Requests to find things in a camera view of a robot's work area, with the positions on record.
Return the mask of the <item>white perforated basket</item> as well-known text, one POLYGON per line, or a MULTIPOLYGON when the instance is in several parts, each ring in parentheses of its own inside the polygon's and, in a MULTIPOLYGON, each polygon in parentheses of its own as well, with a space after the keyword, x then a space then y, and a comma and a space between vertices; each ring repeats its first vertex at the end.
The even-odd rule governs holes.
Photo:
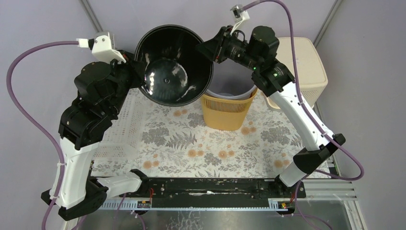
POLYGON ((96 160, 132 160, 142 136, 146 113, 143 110, 148 100, 139 89, 131 89, 124 101, 117 120, 103 135, 93 156, 96 160))

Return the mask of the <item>cream large container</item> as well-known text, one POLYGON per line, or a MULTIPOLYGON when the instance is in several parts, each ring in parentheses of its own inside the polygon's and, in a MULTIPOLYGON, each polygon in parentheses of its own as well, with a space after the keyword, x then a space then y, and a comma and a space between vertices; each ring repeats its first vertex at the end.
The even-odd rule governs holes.
MULTIPOLYGON (((299 75, 300 91, 311 108, 328 84, 327 74, 312 41, 306 37, 294 37, 295 62, 299 75)), ((294 74, 290 37, 280 37, 277 60, 294 74)))

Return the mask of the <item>grey bucket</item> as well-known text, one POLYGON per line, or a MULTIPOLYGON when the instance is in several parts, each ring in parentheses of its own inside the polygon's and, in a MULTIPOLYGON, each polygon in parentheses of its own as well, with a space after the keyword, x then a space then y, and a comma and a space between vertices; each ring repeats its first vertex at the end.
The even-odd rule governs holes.
POLYGON ((245 100, 256 89, 252 73, 252 70, 229 59, 220 64, 214 63, 213 78, 206 93, 221 99, 245 100))

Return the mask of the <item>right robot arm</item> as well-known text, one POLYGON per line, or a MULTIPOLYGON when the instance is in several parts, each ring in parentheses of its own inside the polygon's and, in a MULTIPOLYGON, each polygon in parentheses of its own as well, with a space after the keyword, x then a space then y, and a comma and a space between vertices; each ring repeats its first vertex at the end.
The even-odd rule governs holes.
POLYGON ((255 86, 285 113, 301 137, 304 148, 293 162, 276 177, 275 193, 287 197, 294 185, 313 173, 346 140, 324 126, 297 89, 298 75, 277 58, 280 44, 275 32, 267 26, 253 29, 250 40, 239 40, 231 26, 223 26, 214 38, 196 46, 208 60, 220 64, 230 59, 253 71, 255 86))

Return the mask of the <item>black round bucket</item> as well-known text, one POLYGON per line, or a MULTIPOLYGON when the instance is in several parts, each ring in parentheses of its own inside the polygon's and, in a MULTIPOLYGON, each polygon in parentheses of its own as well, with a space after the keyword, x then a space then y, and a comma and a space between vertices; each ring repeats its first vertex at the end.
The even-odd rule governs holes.
POLYGON ((186 106, 210 86, 214 65, 195 48, 203 40, 192 30, 175 24, 148 31, 139 41, 135 60, 145 63, 140 92, 163 106, 186 106))

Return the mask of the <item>yellow plastic waste basket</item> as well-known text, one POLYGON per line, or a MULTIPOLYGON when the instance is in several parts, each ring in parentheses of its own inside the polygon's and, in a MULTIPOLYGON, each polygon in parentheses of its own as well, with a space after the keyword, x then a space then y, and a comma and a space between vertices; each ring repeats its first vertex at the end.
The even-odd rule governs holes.
POLYGON ((248 92, 244 100, 229 100, 212 97, 208 94, 200 98, 205 124, 213 129, 238 130, 257 94, 257 88, 248 92))

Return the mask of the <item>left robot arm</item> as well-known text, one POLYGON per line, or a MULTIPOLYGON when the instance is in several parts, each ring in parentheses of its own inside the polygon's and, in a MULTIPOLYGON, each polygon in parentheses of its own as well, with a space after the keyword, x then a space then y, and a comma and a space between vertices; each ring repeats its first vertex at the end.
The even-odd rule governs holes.
POLYGON ((59 206, 59 216, 72 220, 99 209, 105 200, 125 193, 142 197, 149 192, 148 177, 138 169, 115 177, 90 175, 93 155, 124 104, 130 89, 144 82, 145 64, 130 60, 92 62, 74 79, 78 95, 62 114, 58 132, 64 172, 42 193, 49 205, 59 206))

